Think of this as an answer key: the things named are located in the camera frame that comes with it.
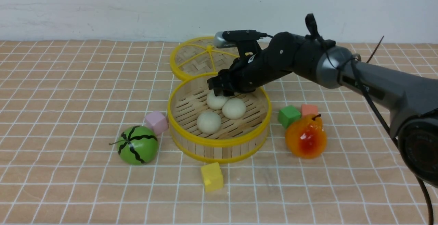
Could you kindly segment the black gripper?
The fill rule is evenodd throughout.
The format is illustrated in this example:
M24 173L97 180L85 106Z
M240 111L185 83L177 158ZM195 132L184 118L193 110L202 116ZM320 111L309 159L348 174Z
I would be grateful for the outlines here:
M217 77L209 78L207 85L216 97L233 97L235 93L251 93L289 74L290 70L278 68L269 55L255 54L245 60L236 58L228 69L222 69Z

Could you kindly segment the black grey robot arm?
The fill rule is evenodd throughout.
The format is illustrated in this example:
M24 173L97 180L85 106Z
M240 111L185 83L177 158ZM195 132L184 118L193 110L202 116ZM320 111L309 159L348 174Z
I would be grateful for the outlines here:
M335 41L283 32L272 36L262 50L255 30L216 33L217 48L236 47L239 58L207 80L216 95L250 93L290 73L327 89L345 87L362 95L372 109L390 112L384 125L408 169L437 187L437 80L360 61Z

